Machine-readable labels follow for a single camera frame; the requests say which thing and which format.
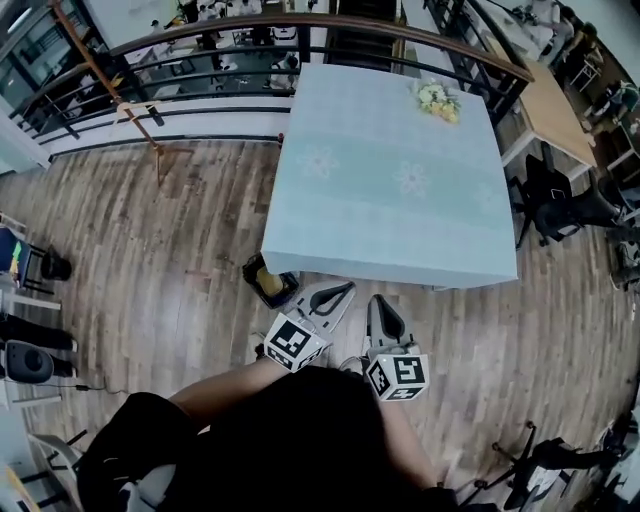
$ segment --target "glass panel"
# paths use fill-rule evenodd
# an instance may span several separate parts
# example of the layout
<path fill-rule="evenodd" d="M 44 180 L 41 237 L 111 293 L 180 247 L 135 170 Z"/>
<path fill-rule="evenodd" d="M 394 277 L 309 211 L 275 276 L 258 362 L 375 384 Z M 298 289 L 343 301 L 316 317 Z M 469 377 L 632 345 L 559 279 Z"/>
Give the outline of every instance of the glass panel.
<path fill-rule="evenodd" d="M 7 60 L 0 63 L 0 96 L 11 105 L 11 111 L 34 92 Z"/>
<path fill-rule="evenodd" d="M 69 52 L 70 47 L 50 14 L 36 23 L 12 50 L 38 85 L 60 74 Z"/>
<path fill-rule="evenodd" d="M 62 11 L 69 17 L 71 23 L 73 23 L 73 26 L 76 28 L 78 35 L 83 38 L 89 29 L 89 25 L 80 14 L 80 11 L 76 9 L 75 3 L 71 0 L 63 0 L 61 6 Z"/>

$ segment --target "cable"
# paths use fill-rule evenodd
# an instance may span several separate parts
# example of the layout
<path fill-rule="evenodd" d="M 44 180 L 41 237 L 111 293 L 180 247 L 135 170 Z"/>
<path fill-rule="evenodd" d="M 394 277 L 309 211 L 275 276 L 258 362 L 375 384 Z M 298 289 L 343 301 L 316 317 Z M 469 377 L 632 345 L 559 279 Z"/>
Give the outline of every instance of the cable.
<path fill-rule="evenodd" d="M 24 386 L 38 386 L 43 388 L 75 388 L 76 391 L 106 391 L 110 395 L 119 395 L 120 393 L 124 393 L 126 395 L 130 395 L 129 391 L 126 389 L 118 389 L 117 391 L 112 391 L 109 389 L 109 385 L 107 384 L 107 377 L 103 377 L 104 386 L 101 388 L 92 388 L 91 386 L 87 386 L 86 384 L 73 384 L 70 386 L 64 384 L 29 384 L 28 382 L 18 382 L 16 380 L 7 380 L 7 382 L 15 382 L 16 384 L 22 384 Z"/>

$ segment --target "trash bin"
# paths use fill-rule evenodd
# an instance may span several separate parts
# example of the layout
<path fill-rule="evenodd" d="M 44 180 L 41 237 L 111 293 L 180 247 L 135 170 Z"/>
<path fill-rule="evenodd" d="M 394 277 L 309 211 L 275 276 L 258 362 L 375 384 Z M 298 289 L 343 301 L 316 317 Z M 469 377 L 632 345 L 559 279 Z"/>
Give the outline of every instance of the trash bin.
<path fill-rule="evenodd" d="M 242 276 L 270 309 L 286 304 L 300 287 L 298 280 L 291 272 L 269 274 L 262 254 L 259 253 L 251 256 L 242 267 Z"/>
<path fill-rule="evenodd" d="M 71 263 L 60 256 L 53 248 L 49 248 L 42 257 L 40 274 L 43 279 L 67 281 L 71 277 Z"/>

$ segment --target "person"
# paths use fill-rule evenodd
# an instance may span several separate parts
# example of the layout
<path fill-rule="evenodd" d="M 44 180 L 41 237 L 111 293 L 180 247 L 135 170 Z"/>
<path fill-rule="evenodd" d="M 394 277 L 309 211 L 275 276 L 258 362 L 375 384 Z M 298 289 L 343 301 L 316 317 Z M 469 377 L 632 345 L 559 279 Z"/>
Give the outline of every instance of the person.
<path fill-rule="evenodd" d="M 613 131 L 620 123 L 620 120 L 630 112 L 633 112 L 638 106 L 640 92 L 634 84 L 621 80 L 612 90 L 615 92 L 609 98 L 608 106 L 599 116 L 593 128 L 589 130 L 591 137 L 595 137 L 604 131 Z"/>
<path fill-rule="evenodd" d="M 216 34 L 214 32 L 206 32 L 205 34 L 202 35 L 202 48 L 204 50 L 217 49 Z M 222 62 L 220 55 L 217 53 L 214 53 L 213 55 L 211 55 L 211 65 L 213 66 L 214 71 L 228 70 L 228 69 L 231 69 L 232 67 L 231 65 L 225 64 L 224 62 Z M 223 81 L 220 80 L 219 77 L 212 76 L 211 85 L 213 85 L 214 82 L 216 83 L 216 90 L 220 90 L 223 88 L 224 83 Z"/>
<path fill-rule="evenodd" d="M 249 16 L 251 14 L 260 14 L 258 9 L 249 0 L 242 0 L 240 7 L 238 8 L 238 15 Z"/>
<path fill-rule="evenodd" d="M 569 46 L 562 52 L 556 67 L 555 78 L 564 89 L 568 76 L 576 76 L 584 67 L 585 61 L 602 66 L 604 60 L 598 50 L 598 30 L 591 23 L 585 23 L 574 36 Z"/>
<path fill-rule="evenodd" d="M 628 285 L 640 280 L 640 228 L 610 229 L 606 237 L 609 242 L 618 244 L 622 251 L 619 268 L 609 274 L 611 283 L 616 290 L 626 290 Z"/>
<path fill-rule="evenodd" d="M 560 8 L 560 21 L 551 24 L 554 37 L 551 42 L 551 50 L 546 55 L 540 57 L 540 62 L 547 66 L 553 66 L 556 58 L 562 49 L 575 36 L 574 24 L 576 23 L 576 13 L 571 7 L 566 5 Z"/>
<path fill-rule="evenodd" d="M 274 64 L 271 69 L 297 69 L 300 64 L 297 52 L 287 52 L 284 58 Z M 271 89 L 295 89 L 297 85 L 298 75 L 273 74 L 265 80 L 263 88 Z"/>
<path fill-rule="evenodd" d="M 25 343 L 51 350 L 78 351 L 78 343 L 66 331 L 34 324 L 8 313 L 0 314 L 0 338 L 3 342 L 11 340 L 24 341 Z M 54 375 L 58 377 L 77 376 L 77 370 L 70 361 L 51 357 L 53 359 Z M 0 378 L 4 377 L 4 368 L 0 367 Z"/>
<path fill-rule="evenodd" d="M 198 21 L 207 21 L 209 19 L 209 13 L 207 13 L 207 7 L 201 5 L 198 8 Z"/>
<path fill-rule="evenodd" d="M 157 34 L 158 32 L 162 32 L 162 27 L 160 26 L 160 22 L 158 20 L 153 20 L 151 22 L 151 33 Z"/>
<path fill-rule="evenodd" d="M 560 6 L 555 0 L 528 0 L 520 10 L 528 14 L 525 21 L 534 26 L 553 28 L 560 23 Z"/>
<path fill-rule="evenodd" d="M 210 9 L 214 12 L 218 18 L 224 18 L 227 16 L 227 4 L 221 0 L 217 0 L 213 3 Z"/>
<path fill-rule="evenodd" d="M 265 357 L 168 400 L 131 395 L 82 457 L 77 483 L 85 512 L 460 510 L 436 486 L 402 405 L 378 402 L 357 368 L 290 374 Z"/>
<path fill-rule="evenodd" d="M 182 3 L 179 0 L 178 6 L 187 23 L 196 23 L 198 21 L 199 11 L 197 0 L 189 0 L 186 3 Z"/>

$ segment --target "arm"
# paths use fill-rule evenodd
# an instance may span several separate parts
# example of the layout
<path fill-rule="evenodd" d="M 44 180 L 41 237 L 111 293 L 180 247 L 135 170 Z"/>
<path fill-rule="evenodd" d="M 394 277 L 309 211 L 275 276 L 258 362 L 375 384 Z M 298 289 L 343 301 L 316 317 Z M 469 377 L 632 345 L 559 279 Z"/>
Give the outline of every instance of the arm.
<path fill-rule="evenodd" d="M 560 6 L 555 3 L 551 9 L 551 25 L 557 25 L 560 23 Z"/>
<path fill-rule="evenodd" d="M 220 412 L 255 395 L 288 373 L 286 368 L 265 357 L 237 370 L 196 382 L 169 400 L 202 429 Z"/>
<path fill-rule="evenodd" d="M 571 41 L 571 43 L 569 44 L 569 46 L 567 46 L 567 49 L 564 51 L 564 55 L 569 55 L 573 50 L 576 49 L 576 47 L 580 44 L 580 42 L 584 39 L 584 34 L 582 32 L 578 32 L 573 40 Z"/>
<path fill-rule="evenodd" d="M 421 489 L 436 486 L 436 473 L 402 405 L 379 402 L 387 450 L 395 468 Z"/>

